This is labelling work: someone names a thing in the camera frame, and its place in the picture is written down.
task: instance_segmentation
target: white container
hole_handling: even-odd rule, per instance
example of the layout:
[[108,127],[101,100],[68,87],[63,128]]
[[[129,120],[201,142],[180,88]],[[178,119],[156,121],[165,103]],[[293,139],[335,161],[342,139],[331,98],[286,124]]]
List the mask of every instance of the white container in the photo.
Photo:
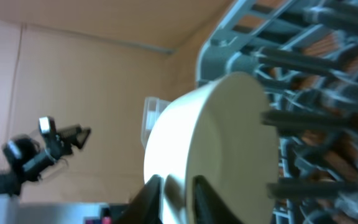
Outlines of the white container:
[[147,141],[149,140],[155,122],[157,122],[161,113],[170,103],[171,102],[161,100],[157,97],[146,97],[143,109],[142,132],[140,134],[140,140],[142,141],[144,149],[146,149]]
[[193,178],[203,175],[243,223],[265,224],[274,200],[266,184],[278,179],[278,136],[262,125],[269,110],[262,86],[236,72],[172,102],[157,120],[147,143],[145,183],[163,178],[160,219],[195,222]]

